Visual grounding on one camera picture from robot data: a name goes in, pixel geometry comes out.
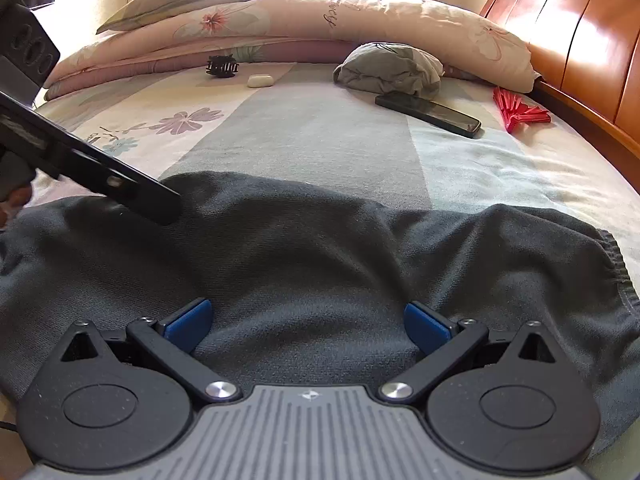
bed sheet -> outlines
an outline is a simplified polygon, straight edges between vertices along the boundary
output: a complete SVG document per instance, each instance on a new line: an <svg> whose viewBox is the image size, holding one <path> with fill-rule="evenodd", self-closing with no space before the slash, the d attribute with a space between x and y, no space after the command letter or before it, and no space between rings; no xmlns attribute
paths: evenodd
<svg viewBox="0 0 640 480"><path fill-rule="evenodd" d="M39 111L156 178L239 171L402 208L555 208L610 231L639 283L640 196L559 118L510 135L492 87L445 78L436 101L482 121L477 138L466 139L377 107L373 94L336 86L334 67L242 64L226 80L203 68L139 75L74 92ZM247 88L256 73L269 73L275 85ZM39 175L32 205L79 194L88 192Z"/></svg>

hand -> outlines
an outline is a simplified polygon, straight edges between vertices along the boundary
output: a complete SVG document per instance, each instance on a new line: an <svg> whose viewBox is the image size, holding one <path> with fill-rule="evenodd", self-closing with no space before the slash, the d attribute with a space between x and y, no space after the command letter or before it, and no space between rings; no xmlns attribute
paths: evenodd
<svg viewBox="0 0 640 480"><path fill-rule="evenodd" d="M32 195L33 189L31 189L31 185L24 186L9 193L5 202L0 202L0 228L4 229L6 227L23 206L27 205Z"/></svg>

phone screen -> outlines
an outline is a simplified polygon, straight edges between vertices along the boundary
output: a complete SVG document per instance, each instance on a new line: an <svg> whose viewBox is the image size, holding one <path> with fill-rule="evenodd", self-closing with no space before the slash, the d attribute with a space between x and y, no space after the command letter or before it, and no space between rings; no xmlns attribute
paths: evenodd
<svg viewBox="0 0 640 480"><path fill-rule="evenodd" d="M403 92L391 92L383 96L384 100L410 108L420 115L433 117L435 119L452 124L466 132L476 132L480 128L480 121L468 115L462 114L451 108L427 101L417 96L405 94Z"/></svg>

cable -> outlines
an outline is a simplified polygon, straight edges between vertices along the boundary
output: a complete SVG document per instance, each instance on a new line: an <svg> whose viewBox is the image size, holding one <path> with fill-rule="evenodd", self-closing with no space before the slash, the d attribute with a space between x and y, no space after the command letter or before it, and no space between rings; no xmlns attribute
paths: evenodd
<svg viewBox="0 0 640 480"><path fill-rule="evenodd" d="M0 430L15 431L16 433L18 432L18 428L15 424L5 422L4 420L0 420Z"/></svg>

blue gripper pad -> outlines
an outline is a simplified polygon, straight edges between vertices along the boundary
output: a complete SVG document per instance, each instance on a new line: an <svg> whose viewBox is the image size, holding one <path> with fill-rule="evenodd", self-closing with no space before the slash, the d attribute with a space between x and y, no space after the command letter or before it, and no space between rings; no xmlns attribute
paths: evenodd
<svg viewBox="0 0 640 480"><path fill-rule="evenodd" d="M448 327L413 303L404 308L404 331L425 355L440 348L454 335Z"/></svg>
<svg viewBox="0 0 640 480"><path fill-rule="evenodd" d="M213 307L209 300L199 300L183 310L178 311L179 316L166 324L162 336L188 354L211 330Z"/></svg>

